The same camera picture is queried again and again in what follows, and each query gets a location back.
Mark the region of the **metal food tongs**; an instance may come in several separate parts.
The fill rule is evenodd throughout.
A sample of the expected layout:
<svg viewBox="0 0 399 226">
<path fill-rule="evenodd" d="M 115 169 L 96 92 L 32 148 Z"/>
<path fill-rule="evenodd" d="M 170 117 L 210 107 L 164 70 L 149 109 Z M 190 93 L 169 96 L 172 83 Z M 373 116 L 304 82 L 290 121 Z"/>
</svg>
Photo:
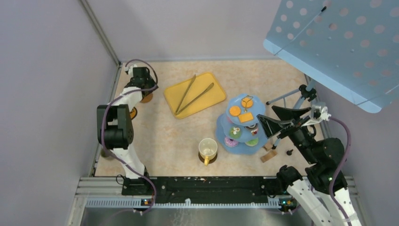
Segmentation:
<svg viewBox="0 0 399 226">
<path fill-rule="evenodd" d="M 182 113 L 185 109 L 187 109 L 189 106 L 191 106 L 194 102 L 196 102 L 200 97 L 204 96 L 206 93 L 208 93 L 214 86 L 215 83 L 211 82 L 205 89 L 203 89 L 201 92 L 197 91 L 194 92 L 194 82 L 196 81 L 197 76 L 194 75 L 191 79 L 190 82 L 184 91 L 184 94 L 175 110 L 175 115 L 179 115 Z"/>
</svg>

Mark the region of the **black yellow round coaster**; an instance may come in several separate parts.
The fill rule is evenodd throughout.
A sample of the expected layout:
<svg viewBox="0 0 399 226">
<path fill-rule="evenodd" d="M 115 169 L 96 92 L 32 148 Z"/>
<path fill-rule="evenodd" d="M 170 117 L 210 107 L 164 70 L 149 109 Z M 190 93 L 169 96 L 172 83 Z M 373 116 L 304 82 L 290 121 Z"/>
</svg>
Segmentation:
<svg viewBox="0 0 399 226">
<path fill-rule="evenodd" d="M 135 107 L 130 111 L 130 119 L 134 119 L 137 116 L 137 109 Z"/>
</svg>

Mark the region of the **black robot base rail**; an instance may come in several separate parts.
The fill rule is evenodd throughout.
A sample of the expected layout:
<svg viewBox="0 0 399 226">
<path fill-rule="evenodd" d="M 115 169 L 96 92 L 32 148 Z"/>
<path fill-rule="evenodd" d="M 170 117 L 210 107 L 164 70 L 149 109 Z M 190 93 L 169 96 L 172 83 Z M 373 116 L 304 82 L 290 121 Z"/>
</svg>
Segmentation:
<svg viewBox="0 0 399 226">
<path fill-rule="evenodd" d="M 263 204 L 269 199 L 286 195 L 275 177 L 151 177 L 126 178 L 124 196 L 154 197 L 156 204 Z"/>
</svg>

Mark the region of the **yellow serving tray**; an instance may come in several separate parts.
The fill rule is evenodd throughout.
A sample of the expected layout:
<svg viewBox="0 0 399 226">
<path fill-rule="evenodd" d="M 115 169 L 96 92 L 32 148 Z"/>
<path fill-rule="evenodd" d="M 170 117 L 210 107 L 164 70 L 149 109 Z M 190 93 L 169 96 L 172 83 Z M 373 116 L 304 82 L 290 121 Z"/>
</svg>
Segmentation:
<svg viewBox="0 0 399 226">
<path fill-rule="evenodd" d="M 227 98 L 213 73 L 191 77 L 164 90 L 165 100 L 177 119 L 183 119 L 212 107 Z"/>
</svg>

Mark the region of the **light brown round coaster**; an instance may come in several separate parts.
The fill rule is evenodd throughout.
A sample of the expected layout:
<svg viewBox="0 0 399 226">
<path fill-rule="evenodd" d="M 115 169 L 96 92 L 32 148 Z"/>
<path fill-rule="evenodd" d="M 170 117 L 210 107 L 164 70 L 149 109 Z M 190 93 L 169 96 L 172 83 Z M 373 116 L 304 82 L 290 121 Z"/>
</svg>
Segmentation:
<svg viewBox="0 0 399 226">
<path fill-rule="evenodd" d="M 140 101 L 141 103 L 148 103 L 153 99 L 153 94 L 150 93 L 146 96 L 143 96 L 142 100 Z"/>
</svg>

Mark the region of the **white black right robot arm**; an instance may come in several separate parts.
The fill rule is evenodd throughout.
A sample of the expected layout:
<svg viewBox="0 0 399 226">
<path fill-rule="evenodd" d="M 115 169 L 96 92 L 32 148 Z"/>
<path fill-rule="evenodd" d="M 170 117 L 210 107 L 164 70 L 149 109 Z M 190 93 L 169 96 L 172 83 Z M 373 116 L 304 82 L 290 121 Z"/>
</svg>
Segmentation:
<svg viewBox="0 0 399 226">
<path fill-rule="evenodd" d="M 350 141 L 346 145 L 333 137 L 317 141 L 308 130 L 309 126 L 332 119 L 328 107 L 317 103 L 303 109 L 273 106 L 272 110 L 278 119 L 257 115 L 267 138 L 289 138 L 311 164 L 305 169 L 306 180 L 293 166 L 282 166 L 277 173 L 277 190 L 291 195 L 316 226 L 360 226 L 342 173 Z"/>
</svg>

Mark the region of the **purple frosted donut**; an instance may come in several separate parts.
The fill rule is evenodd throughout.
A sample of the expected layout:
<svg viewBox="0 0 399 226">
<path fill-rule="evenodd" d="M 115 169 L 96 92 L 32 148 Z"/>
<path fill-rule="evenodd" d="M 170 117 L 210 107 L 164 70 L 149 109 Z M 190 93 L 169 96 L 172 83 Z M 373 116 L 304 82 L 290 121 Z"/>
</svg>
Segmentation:
<svg viewBox="0 0 399 226">
<path fill-rule="evenodd" d="M 239 144 L 238 141 L 236 141 L 236 140 L 234 140 L 234 139 L 230 139 L 230 138 L 228 138 L 228 137 L 225 137 L 225 138 L 224 138 L 224 143 L 225 143 L 225 145 L 226 145 L 227 147 L 231 147 L 231 148 L 236 147 L 236 146 Z"/>
</svg>

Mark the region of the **yellow cup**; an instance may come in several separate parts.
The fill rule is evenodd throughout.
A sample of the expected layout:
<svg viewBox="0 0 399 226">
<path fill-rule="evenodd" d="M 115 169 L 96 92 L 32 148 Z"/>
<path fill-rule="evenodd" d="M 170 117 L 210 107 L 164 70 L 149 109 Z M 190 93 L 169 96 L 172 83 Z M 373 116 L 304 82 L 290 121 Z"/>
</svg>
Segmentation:
<svg viewBox="0 0 399 226">
<path fill-rule="evenodd" d="M 217 153 L 218 144 L 212 138 L 204 138 L 199 142 L 198 149 L 203 155 L 211 156 L 214 153 Z"/>
</svg>

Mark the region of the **green frosted donut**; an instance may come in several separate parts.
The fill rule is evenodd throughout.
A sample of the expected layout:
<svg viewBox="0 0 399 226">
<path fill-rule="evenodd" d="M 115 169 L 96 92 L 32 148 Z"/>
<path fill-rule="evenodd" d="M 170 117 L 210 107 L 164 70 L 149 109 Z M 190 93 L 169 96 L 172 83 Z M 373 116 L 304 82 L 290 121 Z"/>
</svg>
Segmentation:
<svg viewBox="0 0 399 226">
<path fill-rule="evenodd" d="M 252 140 L 249 140 L 249 141 L 245 142 L 245 144 L 247 146 L 253 147 L 253 146 L 257 145 L 258 142 L 259 142 L 259 138 L 255 138 L 255 139 L 252 139 Z"/>
</svg>

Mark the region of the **square orange biscuit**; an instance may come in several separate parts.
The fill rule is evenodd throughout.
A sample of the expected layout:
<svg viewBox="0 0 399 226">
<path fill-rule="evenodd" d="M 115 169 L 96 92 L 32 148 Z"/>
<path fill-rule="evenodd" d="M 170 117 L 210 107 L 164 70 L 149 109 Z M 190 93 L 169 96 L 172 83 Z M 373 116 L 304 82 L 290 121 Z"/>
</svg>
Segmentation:
<svg viewBox="0 0 399 226">
<path fill-rule="evenodd" d="M 252 121 L 254 119 L 254 117 L 251 112 L 246 112 L 246 113 L 240 114 L 238 116 L 238 119 L 239 119 L 240 123 L 245 123 L 245 122 Z"/>
</svg>

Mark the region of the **round orange biscuit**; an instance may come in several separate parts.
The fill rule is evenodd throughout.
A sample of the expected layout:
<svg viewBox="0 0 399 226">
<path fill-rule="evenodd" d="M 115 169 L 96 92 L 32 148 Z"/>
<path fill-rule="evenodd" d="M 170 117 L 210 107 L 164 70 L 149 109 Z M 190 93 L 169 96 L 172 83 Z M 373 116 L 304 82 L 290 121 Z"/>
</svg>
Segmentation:
<svg viewBox="0 0 399 226">
<path fill-rule="evenodd" d="M 241 114 L 241 108 L 237 105 L 231 106 L 229 109 L 229 114 L 233 117 L 238 117 Z"/>
<path fill-rule="evenodd" d="M 251 108 L 253 104 L 253 97 L 245 97 L 241 100 L 241 105 L 243 108 Z"/>
</svg>

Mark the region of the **blue three-tier cake stand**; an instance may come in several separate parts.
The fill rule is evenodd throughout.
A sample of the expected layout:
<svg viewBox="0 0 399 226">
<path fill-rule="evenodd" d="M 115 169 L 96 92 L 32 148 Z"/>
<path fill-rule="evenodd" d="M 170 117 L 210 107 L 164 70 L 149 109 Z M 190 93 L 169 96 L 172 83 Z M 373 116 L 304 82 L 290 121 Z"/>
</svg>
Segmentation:
<svg viewBox="0 0 399 226">
<path fill-rule="evenodd" d="M 245 97 L 253 97 L 254 104 L 251 108 L 243 108 L 241 105 L 241 100 Z M 237 105 L 241 108 L 241 114 L 246 112 L 251 112 L 254 119 L 249 122 L 240 123 L 238 117 L 233 117 L 229 114 L 229 109 L 231 106 Z M 217 141 L 225 148 L 225 150 L 232 154 L 245 154 L 252 155 L 255 154 L 258 150 L 260 150 L 268 141 L 262 126 L 259 124 L 259 120 L 257 119 L 257 115 L 265 115 L 266 113 L 266 105 L 259 99 L 257 96 L 248 95 L 246 93 L 240 94 L 234 98 L 232 98 L 225 110 L 216 121 L 216 130 L 215 137 Z M 250 126 L 253 124 L 258 124 L 258 133 L 254 136 L 245 128 L 246 126 Z M 224 143 L 224 138 L 229 137 L 229 130 L 231 127 L 236 126 L 240 127 L 242 130 L 242 136 L 238 139 L 235 139 L 239 142 L 236 147 L 227 147 Z M 257 145 L 250 147 L 245 144 L 245 142 L 259 138 L 259 142 Z"/>
</svg>

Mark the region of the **olive green cup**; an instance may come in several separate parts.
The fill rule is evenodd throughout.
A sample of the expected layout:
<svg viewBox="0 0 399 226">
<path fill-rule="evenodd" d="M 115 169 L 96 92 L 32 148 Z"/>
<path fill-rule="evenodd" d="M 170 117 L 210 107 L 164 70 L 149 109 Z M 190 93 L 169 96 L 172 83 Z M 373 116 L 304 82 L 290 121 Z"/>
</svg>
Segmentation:
<svg viewBox="0 0 399 226">
<path fill-rule="evenodd" d="M 113 159 L 113 154 L 111 151 L 106 151 L 104 149 L 101 150 L 100 156 L 105 159 Z"/>
</svg>

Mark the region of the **dark brown round coaster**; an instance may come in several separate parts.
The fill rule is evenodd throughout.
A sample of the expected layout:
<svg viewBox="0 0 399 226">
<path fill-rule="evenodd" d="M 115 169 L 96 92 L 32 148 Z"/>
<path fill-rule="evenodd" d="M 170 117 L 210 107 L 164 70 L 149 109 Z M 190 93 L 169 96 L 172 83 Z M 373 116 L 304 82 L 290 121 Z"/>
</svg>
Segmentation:
<svg viewBox="0 0 399 226">
<path fill-rule="evenodd" d="M 214 163 L 217 160 L 218 153 L 214 153 L 211 156 L 205 156 L 201 152 L 198 152 L 198 158 L 204 165 L 209 165 Z"/>
</svg>

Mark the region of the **blue metal tripod stand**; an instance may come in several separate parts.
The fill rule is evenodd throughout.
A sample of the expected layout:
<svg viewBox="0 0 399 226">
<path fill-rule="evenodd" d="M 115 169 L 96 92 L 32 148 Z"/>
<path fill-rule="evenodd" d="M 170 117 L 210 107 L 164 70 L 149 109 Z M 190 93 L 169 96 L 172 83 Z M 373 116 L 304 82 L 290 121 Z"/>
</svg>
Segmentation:
<svg viewBox="0 0 399 226">
<path fill-rule="evenodd" d="M 266 114 L 267 116 L 275 116 L 275 113 L 273 113 L 271 107 L 274 106 L 275 104 L 281 104 L 283 103 L 283 107 L 288 107 L 288 108 L 294 108 L 294 109 L 299 109 L 302 107 L 305 101 L 312 101 L 312 97 L 317 97 L 316 92 L 312 91 L 315 89 L 315 80 L 310 80 L 307 82 L 307 84 L 300 85 L 297 89 L 294 89 L 286 94 L 283 94 L 279 97 L 276 97 L 275 99 L 268 100 L 265 105 L 268 111 Z M 297 97 L 298 99 L 293 105 L 287 104 L 287 99 L 290 100 L 292 99 L 292 96 Z"/>
</svg>

